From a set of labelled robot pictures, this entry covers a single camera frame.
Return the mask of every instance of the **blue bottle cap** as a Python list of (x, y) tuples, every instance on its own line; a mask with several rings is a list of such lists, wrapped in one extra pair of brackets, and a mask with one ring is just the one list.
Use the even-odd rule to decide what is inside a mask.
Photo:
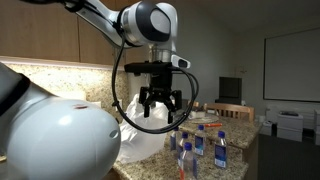
[(191, 151), (192, 150), (192, 144), (189, 142), (184, 143), (184, 149), (186, 151)]
[(199, 130), (204, 130), (204, 126), (203, 126), (202, 124), (200, 124), (200, 125), (198, 126), (198, 129), (199, 129)]
[(182, 138), (187, 139), (188, 138), (188, 133), (187, 132), (182, 132)]
[(224, 134), (223, 131), (219, 131), (219, 132), (218, 132), (218, 136), (219, 136), (219, 138), (224, 138), (224, 137), (225, 137), (225, 134)]

